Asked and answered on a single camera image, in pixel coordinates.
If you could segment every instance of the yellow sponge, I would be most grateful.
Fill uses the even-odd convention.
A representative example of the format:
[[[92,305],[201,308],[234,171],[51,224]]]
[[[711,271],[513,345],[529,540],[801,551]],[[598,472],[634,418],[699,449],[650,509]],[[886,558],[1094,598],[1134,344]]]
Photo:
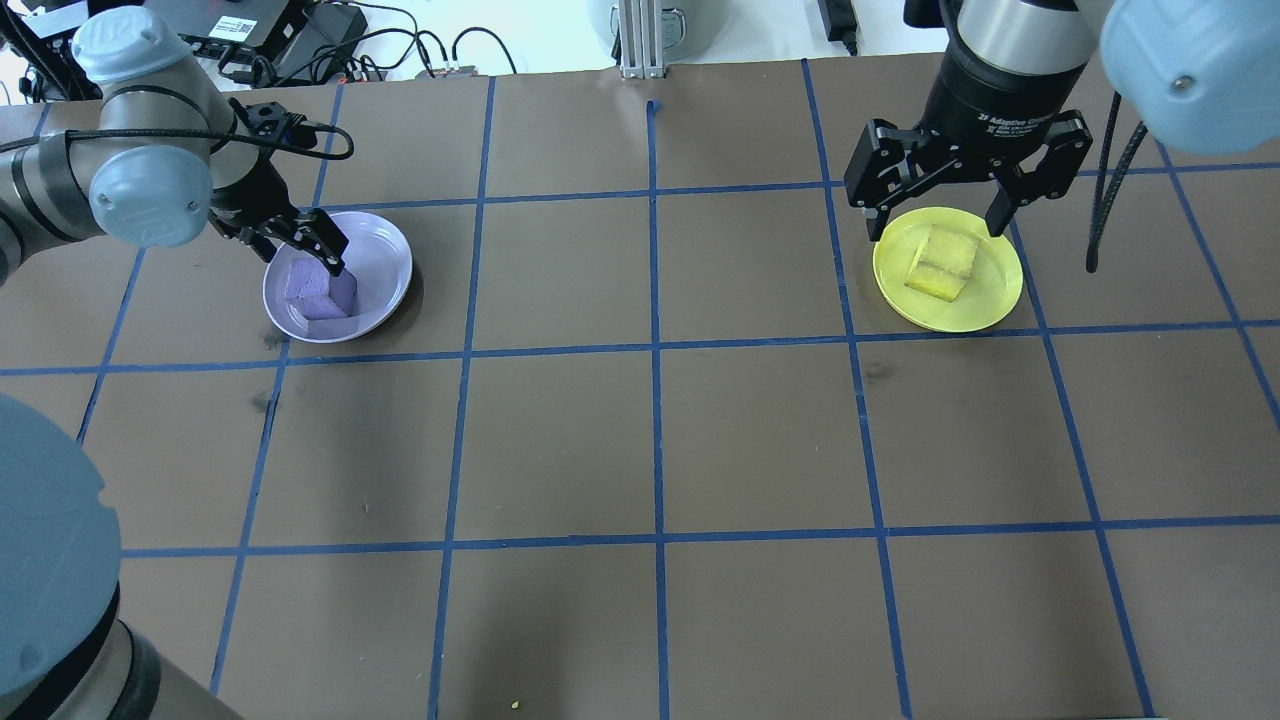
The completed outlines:
[[[915,250],[905,284],[951,302],[969,282],[977,256],[977,237],[933,225]]]

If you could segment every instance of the blue tape line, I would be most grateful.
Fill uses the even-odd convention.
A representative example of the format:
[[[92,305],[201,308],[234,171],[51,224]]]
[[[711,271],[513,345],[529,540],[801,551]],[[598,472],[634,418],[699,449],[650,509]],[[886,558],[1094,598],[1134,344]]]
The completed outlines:
[[[1151,518],[1137,520],[1103,520],[1107,529],[1153,530],[1164,528],[1239,528],[1280,525],[1280,515],[1222,515],[1217,518]]]
[[[980,337],[1028,337],[1038,334],[1039,331],[1034,328],[997,328],[988,331],[978,331],[975,333],[938,333],[938,332],[867,333],[867,334],[855,333],[854,340],[859,343],[913,342],[913,341],[929,341],[929,340],[963,340],[963,338],[980,338]]]
[[[280,343],[280,354],[275,361],[275,379],[271,383],[271,400],[262,419],[262,436],[257,443],[257,459],[253,461],[253,478],[250,482],[248,500],[244,503],[244,520],[241,524],[241,539],[236,555],[236,569],[232,570],[232,585],[227,593],[227,609],[223,611],[223,629],[218,635],[218,652],[214,655],[214,671],[209,678],[209,692],[218,694],[223,683],[223,667],[227,664],[227,647],[230,644],[232,624],[236,621],[236,605],[239,601],[241,582],[244,578],[244,556],[250,537],[253,533],[253,516],[257,512],[257,496],[262,489],[262,471],[266,468],[266,451],[271,443],[271,428],[275,425],[275,410],[280,405],[280,389],[284,387],[285,360],[289,356],[289,340]]]
[[[330,126],[337,126],[338,124],[338,114],[342,111],[342,91],[346,87],[347,87],[346,85],[338,83],[338,90],[337,90],[337,92],[334,92],[334,96],[333,96],[333,111],[329,115],[329,124]],[[324,138],[324,151],[325,152],[333,152],[333,133],[332,132]],[[329,173],[329,160],[320,160],[320,174],[316,177],[316,191],[315,191],[315,195],[311,196],[311,206],[312,208],[319,208],[320,206],[320,195],[324,192],[324,178],[325,178],[325,176],[328,173]]]
[[[838,334],[803,337],[749,337],[740,340],[673,340],[659,343],[662,350],[713,350],[717,347],[774,347],[783,345],[838,345],[849,338]]]
[[[243,360],[238,363],[157,363],[154,365],[109,365],[108,374],[128,373],[216,373],[225,370],[262,370],[274,368],[276,360]]]
[[[102,392],[102,380],[106,379],[106,368],[111,364],[111,355],[115,352],[115,343],[120,340],[120,328],[124,327],[124,314],[129,311],[129,301],[133,299],[133,288],[138,284],[138,274],[142,272],[142,260],[147,255],[146,247],[140,247],[133,254],[133,269],[129,270],[129,282],[124,284],[124,296],[120,297],[120,309],[115,313],[115,323],[111,325],[111,334],[106,340],[106,350],[102,351],[102,364],[97,368],[97,378],[93,379],[93,391],[88,396],[88,405],[84,406],[84,416],[81,419],[79,432],[76,433],[76,442],[84,445],[84,436],[88,434],[88,424],[93,419],[93,410],[97,406],[97,396]]]
[[[1239,323],[1245,328],[1276,328],[1280,319],[1243,320]],[[1194,323],[1143,323],[1126,325],[1079,325],[1048,328],[1052,336],[1075,334],[1124,334],[1124,333],[1152,333],[1152,332],[1188,332],[1188,331],[1217,331],[1233,329],[1236,323],[1230,320],[1206,320]],[[1038,337],[1038,328],[998,328],[980,331],[975,333],[938,333],[938,332],[902,332],[902,333],[861,333],[855,334],[858,343],[870,342],[916,342],[933,340],[957,338],[984,338],[984,337]],[[799,337],[749,337],[749,338],[721,338],[721,340],[676,340],[659,343],[662,350],[714,350],[723,347],[763,347],[763,346],[788,346],[788,345],[838,345],[847,342],[846,336],[799,336]],[[611,352],[649,352],[653,343],[630,342],[612,345],[562,345],[547,347],[511,347],[494,350],[472,350],[471,357],[529,357],[541,355],[586,355]],[[462,351],[438,352],[394,352],[387,355],[321,355],[316,357],[289,357],[288,365],[342,365],[352,363],[413,363],[431,360],[458,360]],[[124,364],[108,365],[106,374],[115,373],[205,373],[227,370],[257,370],[275,366],[275,360],[243,360],[232,363],[161,363],[161,364]],[[87,375],[95,374],[100,365],[55,366],[55,368],[0,368],[3,377],[35,377],[35,375]]]
[[[394,352],[388,355],[326,355],[319,357],[289,357],[294,365],[348,365],[355,363],[410,363],[415,360],[458,360],[462,352]]]
[[[1114,172],[1115,170],[1107,170],[1107,174],[1111,176],[1111,174],[1114,174]],[[1128,173],[1130,176],[1162,176],[1166,172],[1169,172],[1169,170],[1166,170],[1165,168],[1129,168],[1129,170],[1128,170]],[[1096,178],[1096,177],[1098,177],[1098,172],[1097,170],[1080,170],[1080,172],[1075,173],[1075,177],[1078,177],[1078,178]]]
[[[879,536],[876,528],[800,528],[791,530],[713,530],[667,533],[668,543],[701,542],[772,542],[806,539],[850,539],[874,538]]]
[[[1280,163],[1217,163],[1217,164],[1203,164],[1203,165],[1175,165],[1172,159],[1167,158],[1167,154],[1162,152],[1162,159],[1167,163],[1167,167],[1172,168],[1176,173],[1222,173],[1222,172],[1240,172],[1240,170],[1276,170],[1280,169]]]
[[[1280,525],[1280,515],[1224,515],[1206,518],[1135,518],[1126,520],[1102,520],[1107,530],[1156,530],[1179,528],[1256,528]],[[714,542],[786,542],[812,539],[856,539],[876,538],[881,534],[893,538],[952,537],[952,536],[1006,536],[1006,534],[1044,534],[1044,533],[1088,533],[1093,532],[1091,520],[1060,523],[1002,523],[988,525],[901,525],[883,530],[876,528],[799,528],[781,530],[695,530],[667,532],[662,539],[666,544],[695,544]],[[654,544],[655,533],[611,534],[611,536],[547,536],[527,538],[489,538],[454,539],[453,550],[488,551],[529,547],[595,547]],[[362,555],[379,552],[430,552],[444,550],[444,541],[383,542],[383,543],[334,543],[334,544],[284,544],[250,547],[156,547],[125,548],[127,559],[156,557],[257,557],[268,555]]]
[[[521,547],[594,547],[602,544],[650,544],[652,533],[620,536],[550,536],[534,538],[454,539],[453,550],[511,550]]]
[[[333,97],[333,110],[329,113],[329,124],[338,124],[338,114],[342,110],[342,90],[339,85]],[[325,138],[325,152],[333,150],[333,133]],[[320,205],[320,196],[324,193],[325,169],[328,160],[320,161],[316,173],[316,187],[312,193],[312,206]],[[244,521],[241,524],[239,553],[236,556],[236,568],[232,571],[232,587],[227,593],[227,609],[223,612],[223,629],[218,638],[218,652],[214,656],[214,671],[209,679],[209,692],[218,694],[223,682],[223,667],[227,662],[227,648],[230,643],[232,625],[236,621],[236,606],[239,602],[239,587],[244,578],[244,557],[250,538],[253,533],[253,518],[257,514],[257,496],[262,489],[262,473],[266,469],[266,454],[271,445],[271,429],[275,427],[275,411],[280,405],[280,391],[284,388],[284,373],[289,369],[289,345],[285,337],[280,342],[280,354],[275,359],[275,379],[271,383],[271,400],[266,406],[266,415],[262,418],[262,437],[257,446],[257,459],[253,461],[253,479],[250,483],[248,501],[244,503]]]
[[[1204,240],[1204,232],[1199,225],[1199,220],[1196,219],[1196,211],[1192,210],[1192,204],[1187,199],[1187,191],[1183,190],[1183,182],[1178,177],[1180,170],[1174,168],[1174,161],[1169,158],[1169,150],[1165,149],[1164,143],[1157,142],[1156,147],[1160,150],[1160,156],[1165,161],[1165,165],[1169,168],[1169,178],[1174,183],[1174,192],[1178,195],[1178,201],[1183,206],[1187,222],[1192,227],[1192,234],[1196,236],[1196,243],[1199,245],[1201,254],[1204,255],[1204,263],[1208,264],[1210,273],[1213,275],[1213,283],[1217,286],[1217,291],[1222,296],[1222,302],[1226,305],[1226,313],[1231,316],[1231,323],[1235,325],[1235,329],[1240,336],[1240,342],[1244,345],[1244,354],[1249,357],[1249,365],[1253,368],[1254,377],[1257,377],[1258,387],[1262,389],[1262,396],[1266,398],[1267,407],[1271,410],[1271,420],[1277,428],[1280,428],[1280,402],[1276,402],[1276,395],[1271,389],[1271,382],[1267,380],[1267,374],[1262,369],[1262,361],[1258,359],[1258,354],[1253,348],[1253,340],[1244,329],[1244,323],[1240,319],[1240,311],[1235,306],[1235,300],[1231,299],[1231,292],[1226,288],[1226,281],[1222,279],[1222,272],[1213,260],[1213,252],[1210,251],[1208,241]]]
[[[31,131],[31,135],[38,136],[41,132],[44,132],[45,123],[49,122],[49,109],[52,106],[54,106],[52,102],[45,102],[45,106],[41,108],[40,110],[40,119],[36,120],[36,127],[35,129]]]
[[[462,474],[462,436],[467,419],[467,392],[471,383],[471,348],[476,329],[476,295],[480,286],[480,249],[484,237],[485,190],[489,183],[489,142],[493,136],[493,97],[495,79],[489,78],[485,95],[484,133],[480,141],[480,179],[476,184],[475,236],[471,241],[471,284],[467,291],[467,325],[462,341],[462,372],[458,377],[458,411],[453,421],[453,461],[449,468],[449,505],[444,519],[444,550],[440,556],[440,588],[435,603],[435,634],[431,644],[431,680],[426,716],[439,716],[440,676],[444,669],[444,629],[449,610],[449,575],[453,570],[453,537],[457,529],[458,487]]]
[[[822,190],[828,186],[820,182],[767,182],[755,184],[713,184],[705,187],[660,187],[658,195],[730,195],[735,192],[777,192],[781,190]]]
[[[1116,334],[1116,333],[1176,333],[1187,331],[1222,331],[1235,325],[1226,320],[1206,320],[1198,323],[1135,323],[1129,325],[1078,325],[1047,328],[1051,336],[1073,334]]]
[[[600,192],[552,192],[545,195],[503,195],[485,202],[558,202],[561,200],[616,200],[620,197],[649,197],[648,190],[616,190]]]
[[[559,345],[550,347],[518,347],[512,350],[472,350],[472,357],[531,357],[536,355],[591,355],[608,352],[648,352],[648,342],[622,342],[616,345]]]
[[[671,673],[667,652],[667,515],[662,456],[662,328],[658,284],[658,129],[655,117],[662,102],[645,102],[645,141],[649,158],[649,337],[652,341],[653,391],[653,528],[654,580],[658,621],[658,717],[671,717]]]
[[[924,538],[937,536],[1021,536],[1043,533],[1078,533],[1093,530],[1091,521],[1061,523],[1000,523],[993,525],[909,525],[884,528],[891,537]]]
[[[1111,591],[1111,602],[1115,606],[1116,621],[1120,625],[1120,635],[1124,639],[1125,652],[1129,655],[1129,667],[1133,673],[1134,687],[1138,691],[1138,700],[1142,702],[1144,716],[1156,715],[1151,702],[1151,691],[1147,688],[1147,675],[1142,669],[1142,659],[1138,656],[1138,643],[1133,637],[1133,628],[1129,624],[1129,611],[1125,609],[1124,594],[1120,592],[1120,579],[1116,575],[1115,562],[1111,559],[1111,544],[1107,542],[1106,528],[1102,524],[1102,514],[1098,510],[1098,500],[1093,492],[1093,478],[1089,475],[1088,464],[1084,460],[1084,446],[1080,443],[1080,434],[1075,425],[1075,415],[1071,413],[1071,401],[1066,393],[1066,383],[1062,380],[1062,368],[1057,361],[1057,352],[1053,348],[1053,338],[1044,322],[1044,307],[1041,305],[1039,292],[1036,288],[1036,278],[1032,274],[1030,264],[1027,260],[1027,251],[1023,247],[1023,236],[1018,229],[1018,220],[1009,224],[1010,236],[1018,249],[1018,256],[1023,264],[1023,275],[1027,279],[1027,293],[1030,296],[1032,309],[1036,311],[1036,323],[1042,331],[1044,355],[1048,359],[1050,373],[1053,377],[1053,389],[1057,392],[1057,401],[1062,409],[1062,419],[1066,423],[1068,439],[1071,443],[1071,454],[1075,456],[1075,466],[1080,475],[1080,487],[1084,491],[1084,501],[1089,507],[1089,519],[1098,541],[1098,553],[1102,557],[1102,569],[1107,577],[1107,587]]]
[[[827,145],[822,135],[822,119],[818,114],[818,97],[813,91],[813,77],[809,73],[809,60],[800,60],[804,74],[805,95],[809,100],[809,117],[813,120],[813,135],[817,140],[818,163],[822,167],[822,182],[831,182],[831,169],[827,167]],[[893,591],[893,570],[888,555],[888,538],[884,533],[884,514],[881,507],[879,480],[876,475],[876,456],[872,448],[870,425],[867,418],[867,397],[863,388],[861,364],[858,357],[858,340],[854,328],[854,315],[849,307],[849,284],[845,278],[845,260],[840,247],[840,228],[836,224],[836,204],[833,190],[827,187],[823,196],[827,202],[827,232],[831,234],[831,254],[836,265],[836,287],[840,291],[840,311],[845,320],[845,333],[849,336],[849,369],[854,378],[854,398],[858,405],[858,430],[863,445],[863,462],[867,466],[867,491],[870,496],[872,519],[876,525],[876,550],[879,556],[881,583],[884,589],[884,615],[888,623],[890,647],[893,652],[893,671],[897,676],[897,698],[902,717],[911,717],[911,692],[906,679],[906,659],[902,652],[902,634],[897,616],[897,597]]]
[[[101,365],[79,365],[72,368],[0,368],[0,378],[22,378],[28,375],[90,375],[101,370]]]
[[[125,560],[156,557],[236,557],[238,547],[127,547],[120,551]]]
[[[475,197],[445,197],[436,200],[397,200],[390,202],[343,202],[329,205],[330,210],[394,210],[399,208],[439,208],[449,205],[475,205]]]

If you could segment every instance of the cable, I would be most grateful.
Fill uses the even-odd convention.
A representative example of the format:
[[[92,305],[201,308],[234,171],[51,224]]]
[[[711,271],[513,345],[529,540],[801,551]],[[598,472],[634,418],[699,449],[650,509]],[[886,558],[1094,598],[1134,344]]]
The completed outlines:
[[[360,37],[353,37],[353,38],[351,38],[351,40],[348,40],[348,41],[346,41],[346,42],[339,42],[338,45],[335,45],[335,46],[333,46],[333,47],[330,47],[330,49],[328,49],[328,50],[325,50],[325,49],[317,49],[317,50],[316,50],[316,54],[315,54],[315,55],[312,55],[312,58],[311,58],[311,60],[310,60],[310,61],[307,61],[306,64],[303,64],[303,65],[302,65],[302,67],[300,67],[298,69],[293,70],[293,72],[292,72],[292,73],[289,73],[288,76],[285,76],[285,77],[282,77],[282,78],[278,78],[278,79],[276,79],[276,81],[275,81],[274,83],[271,83],[271,85],[270,85],[269,87],[279,87],[279,86],[280,86],[282,83],[284,83],[284,82],[288,82],[288,81],[291,81],[291,79],[293,79],[293,78],[298,77],[300,74],[302,74],[302,73],[305,73],[305,72],[310,72],[310,73],[311,73],[311,77],[314,78],[314,77],[315,77],[315,65],[316,65],[317,63],[321,63],[321,61],[324,61],[324,60],[329,60],[329,59],[332,59],[332,58],[338,58],[338,56],[340,56],[340,55],[342,55],[343,53],[346,53],[346,54],[349,54],[349,53],[351,53],[351,50],[349,50],[349,49],[352,49],[352,47],[355,47],[356,45],[358,45],[358,44],[364,42],[365,40],[369,40],[369,38],[371,38],[371,37],[378,37],[378,36],[380,36],[380,35],[389,35],[389,33],[396,33],[396,35],[408,35],[408,36],[411,36],[411,37],[413,38],[413,44],[412,44],[412,45],[410,45],[408,47],[406,47],[406,49],[404,49],[404,53],[403,53],[403,54],[401,55],[401,58],[399,58],[399,59],[398,59],[398,60],[397,60],[397,61],[396,61],[394,64],[392,64],[392,65],[380,65],[380,67],[381,67],[381,68],[384,68],[384,69],[392,69],[392,68],[397,68],[397,67],[399,67],[401,64],[403,64],[403,63],[404,63],[404,60],[407,60],[407,59],[408,59],[408,54],[410,54],[410,53],[411,53],[411,51],[412,51],[412,50],[413,50],[415,47],[417,47],[417,46],[420,46],[420,45],[421,45],[421,40],[420,40],[420,38],[419,38],[419,37],[417,37],[416,35],[413,35],[413,33],[412,33],[411,31],[407,31],[407,29],[403,29],[403,28],[398,28],[398,27],[389,27],[389,28],[383,28],[383,29],[378,29],[378,31],[374,31],[374,32],[370,32],[370,33],[367,33],[367,35],[362,35],[362,36],[360,36]]]
[[[356,142],[351,138],[351,133],[326,123],[307,123],[306,127],[317,129],[321,132],[328,132],[342,137],[347,142],[347,149],[342,152],[324,152],[319,150],[305,150],[302,147],[294,147],[293,145],[279,142],[275,140],[268,140],[265,137],[255,137],[252,135],[233,135],[228,132],[212,132],[204,129],[178,129],[178,128],[124,128],[124,129],[93,129],[93,131],[81,131],[69,129],[67,131],[68,142],[77,142],[81,140],[99,140],[106,137],[192,137],[202,140],[224,140],[228,142],[243,142],[246,145],[256,145],[259,147],[269,147],[271,150],[279,150],[282,152],[292,152],[294,155],[302,155],[303,158],[316,158],[319,160],[346,160],[356,152]],[[13,142],[6,142],[0,145],[0,154],[9,152],[10,150],[18,150],[22,147],[31,147],[40,142],[38,137],[24,137],[22,140],[15,140]]]
[[[425,35],[425,36],[430,37],[431,40],[434,40],[435,44],[440,47],[440,61],[442,63],[448,61],[449,54],[444,51],[444,41],[440,40],[439,35],[435,35],[434,32],[431,32],[429,29],[420,29],[420,31],[417,31],[417,35],[419,36]]]
[[[453,38],[453,61],[454,63],[458,61],[458,41],[462,40],[463,37],[466,37],[466,35],[471,33],[471,32],[483,32],[483,33],[488,35],[489,37],[497,40],[498,41],[498,47],[502,47],[502,54],[507,56],[507,63],[511,65],[511,74],[513,74],[513,76],[518,76],[520,74],[520,70],[516,69],[516,61],[511,59],[511,53],[507,50],[507,44],[503,42],[500,37],[498,37],[498,33],[495,33],[494,31],[492,31],[492,29],[489,29],[486,27],[479,27],[479,26],[468,27],[467,29],[460,32],[458,36]]]
[[[410,19],[410,22],[413,23],[413,42],[415,42],[415,46],[417,47],[419,59],[422,60],[422,68],[431,77],[435,77],[435,73],[431,72],[431,56],[430,56],[430,54],[428,54],[426,47],[422,45],[422,41],[420,40],[421,36],[425,33],[425,35],[435,38],[435,44],[440,46],[440,61],[445,61],[445,60],[449,59],[448,54],[444,53],[444,42],[442,42],[440,38],[434,32],[431,32],[429,29],[421,29],[419,27],[419,24],[417,24],[417,15],[415,15],[413,13],[406,10],[404,8],[394,8],[392,5],[376,5],[374,3],[361,3],[358,0],[315,0],[315,5],[319,5],[321,3],[328,3],[330,5],[353,5],[356,8],[369,8],[369,9],[372,9],[372,10],[390,10],[390,12],[401,13],[402,15],[407,15],[408,19]],[[303,8],[303,14],[306,14],[306,8]],[[337,41],[334,41],[332,37],[329,37],[328,33],[325,33],[325,38],[329,40],[329,42],[332,42],[332,44],[334,44],[337,46]]]
[[[1093,217],[1089,218],[1089,237],[1093,237],[1093,232],[1097,229],[1098,215],[1097,209],[1102,205],[1102,192],[1106,190],[1107,184],[1107,165],[1111,163],[1111,141],[1116,133],[1116,120],[1120,118],[1120,94],[1115,92],[1111,96],[1111,111],[1107,114],[1107,128],[1102,133],[1102,150],[1098,152],[1098,177],[1093,182]]]
[[[1084,255],[1084,269],[1091,273],[1096,273],[1098,269],[1098,249],[1102,245],[1102,232],[1107,227],[1107,218],[1111,217],[1111,208],[1115,205],[1116,197],[1120,195],[1120,184],[1129,173],[1129,165],[1133,163],[1133,158],[1138,152],[1138,147],[1142,146],[1142,141],[1146,137],[1147,124],[1139,122],[1138,127],[1133,129],[1133,135],[1129,136],[1129,142],[1125,145],[1124,150],[1120,151],[1120,159],[1116,161],[1116,169],[1111,177],[1111,182],[1107,184],[1107,190],[1102,196],[1101,204],[1094,202],[1093,205],[1092,227],[1089,228],[1089,247]]]
[[[14,50],[26,58],[27,61],[35,68],[37,78],[45,78],[54,83],[54,87],[63,94],[64,99],[73,99],[70,91],[68,90],[69,86],[64,85],[64,79],[67,78],[64,78],[51,64],[52,53],[47,47],[40,47],[37,50],[40,40],[36,38],[36,44],[33,45],[32,37],[35,37],[35,33],[31,32],[31,28],[27,27],[27,24],[17,13],[13,12],[13,8],[9,8],[8,4],[0,4],[0,35],[9,40],[9,42],[13,44]],[[40,99],[44,99],[42,91],[40,92]]]

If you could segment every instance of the sponge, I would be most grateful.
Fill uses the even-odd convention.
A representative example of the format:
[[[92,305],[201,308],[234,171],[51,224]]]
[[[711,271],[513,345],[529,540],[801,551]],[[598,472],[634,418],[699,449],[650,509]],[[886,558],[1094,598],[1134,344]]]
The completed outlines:
[[[346,268],[333,277],[315,258],[294,258],[284,283],[284,301],[308,320],[349,318],[356,309],[356,275]]]
[[[933,225],[915,250],[905,284],[951,302],[969,282],[977,256],[977,237]]]

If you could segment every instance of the label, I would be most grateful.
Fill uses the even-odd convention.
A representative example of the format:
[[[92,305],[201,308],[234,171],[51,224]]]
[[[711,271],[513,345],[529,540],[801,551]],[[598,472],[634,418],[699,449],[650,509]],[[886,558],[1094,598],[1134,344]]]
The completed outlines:
[[[1048,114],[1027,120],[1011,120],[1007,118],[996,118],[988,115],[987,113],[978,114],[978,122],[987,123],[987,135],[995,137],[1023,137],[1036,132],[1036,128],[1043,126],[1052,118],[1053,115]]]
[[[248,33],[253,32],[257,27],[257,20],[246,20],[244,18],[233,18],[230,15],[223,15],[214,26],[214,29],[209,31],[209,37],[216,37],[218,40],[230,40],[232,42],[244,42],[248,38]]]

